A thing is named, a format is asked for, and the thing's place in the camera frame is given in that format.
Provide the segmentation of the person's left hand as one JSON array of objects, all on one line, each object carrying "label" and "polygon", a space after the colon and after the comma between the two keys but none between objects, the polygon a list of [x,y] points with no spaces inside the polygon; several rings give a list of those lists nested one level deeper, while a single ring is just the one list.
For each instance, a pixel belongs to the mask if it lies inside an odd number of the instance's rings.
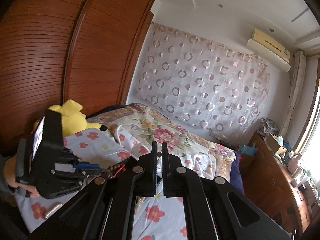
[{"label": "person's left hand", "polygon": [[16,175],[15,175],[15,166],[16,166],[16,157],[11,157],[10,159],[5,161],[4,164],[4,178],[8,186],[16,189],[21,187],[29,192],[31,198],[39,197],[40,194],[38,193],[35,186],[24,185],[16,182]]}]

